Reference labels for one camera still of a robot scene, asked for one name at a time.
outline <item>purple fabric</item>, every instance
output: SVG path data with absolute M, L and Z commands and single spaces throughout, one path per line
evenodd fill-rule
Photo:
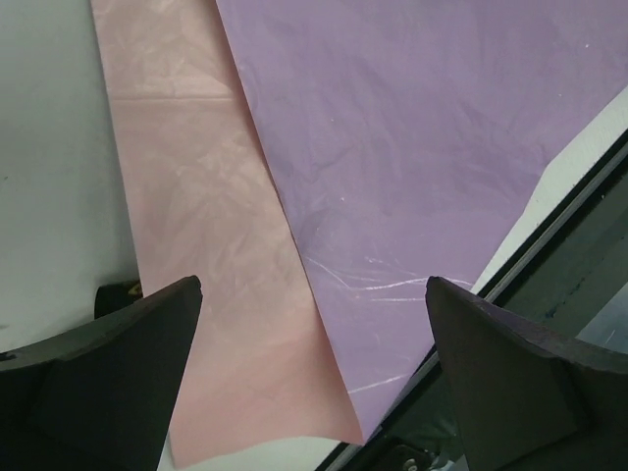
M 547 163 L 628 83 L 625 0 L 219 0 L 365 436 Z

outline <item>purple cloth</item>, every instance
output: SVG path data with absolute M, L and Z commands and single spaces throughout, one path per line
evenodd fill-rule
M 547 163 L 628 83 L 626 0 L 218 0 L 365 436 Z

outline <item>cloth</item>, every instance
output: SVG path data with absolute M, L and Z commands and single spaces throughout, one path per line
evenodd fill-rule
M 143 291 L 202 283 L 176 464 L 278 438 L 360 441 L 215 2 L 92 7 Z
M 625 0 L 218 0 L 364 438 L 547 163 L 628 83 Z

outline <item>white table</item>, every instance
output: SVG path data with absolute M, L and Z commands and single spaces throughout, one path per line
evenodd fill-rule
M 0 1 L 0 90 L 4 351 L 87 322 L 95 290 L 136 265 L 88 0 Z M 551 165 L 478 286 L 627 128 L 628 90 Z M 312 471 L 334 445 L 273 442 L 190 470 Z

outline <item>pink fabric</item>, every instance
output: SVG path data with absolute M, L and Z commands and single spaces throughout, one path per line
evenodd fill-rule
M 215 1 L 92 6 L 144 290 L 203 285 L 177 465 L 285 437 L 359 442 Z

